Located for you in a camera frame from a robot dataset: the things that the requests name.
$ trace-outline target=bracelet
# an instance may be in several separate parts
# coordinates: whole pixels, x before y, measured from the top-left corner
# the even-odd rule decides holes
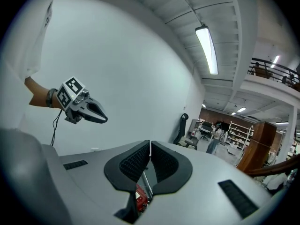
[[[53,108],[53,106],[52,106],[52,97],[53,97],[53,94],[54,94],[55,92],[57,92],[57,91],[58,91],[57,89],[51,88],[51,89],[48,91],[48,93],[47,93],[46,104],[47,104],[47,106],[50,107],[50,108]]]

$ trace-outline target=power outlet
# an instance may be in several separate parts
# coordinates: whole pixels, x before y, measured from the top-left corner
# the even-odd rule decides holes
[[[91,148],[90,151],[91,152],[97,152],[97,151],[100,151],[100,148]]]

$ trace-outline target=white pillar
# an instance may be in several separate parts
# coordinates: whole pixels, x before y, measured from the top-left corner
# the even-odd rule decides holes
[[[297,108],[292,107],[289,114],[289,124],[287,125],[287,130],[285,133],[285,137],[282,142],[281,150],[278,154],[278,158],[275,164],[284,162],[287,156],[287,153],[290,151],[291,145],[294,141],[294,133],[296,128],[297,121]]]

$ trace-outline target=rectangular light fixture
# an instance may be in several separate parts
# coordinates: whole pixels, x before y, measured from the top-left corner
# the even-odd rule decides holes
[[[238,110],[238,113],[240,113],[240,112],[242,112],[242,111],[244,111],[244,110],[246,110],[246,108],[245,108],[245,107],[242,107],[241,109]]]
[[[276,56],[276,58],[274,59],[274,61],[273,61],[273,64],[272,64],[271,68],[274,68],[274,67],[275,67],[275,64],[274,64],[274,63],[277,63],[278,59],[279,59],[279,55],[278,55],[278,56]]]
[[[288,122],[277,122],[277,125],[285,125],[285,124],[289,124]]]
[[[218,75],[218,64],[214,44],[211,39],[210,31],[207,26],[195,29],[195,33],[204,50],[210,74]]]

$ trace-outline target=wire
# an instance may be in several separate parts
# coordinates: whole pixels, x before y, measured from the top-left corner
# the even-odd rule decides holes
[[[52,123],[52,126],[53,126],[53,128],[54,128],[54,132],[53,132],[53,135],[52,135],[52,140],[51,140],[51,143],[50,143],[50,146],[52,146],[52,147],[53,147],[53,145],[54,145],[55,131],[56,131],[56,128],[57,128],[58,120],[60,119],[61,112],[62,112],[62,110],[60,111],[60,113],[58,114],[58,116],[56,117],[56,119],[54,119],[54,121],[53,121],[53,123]]]

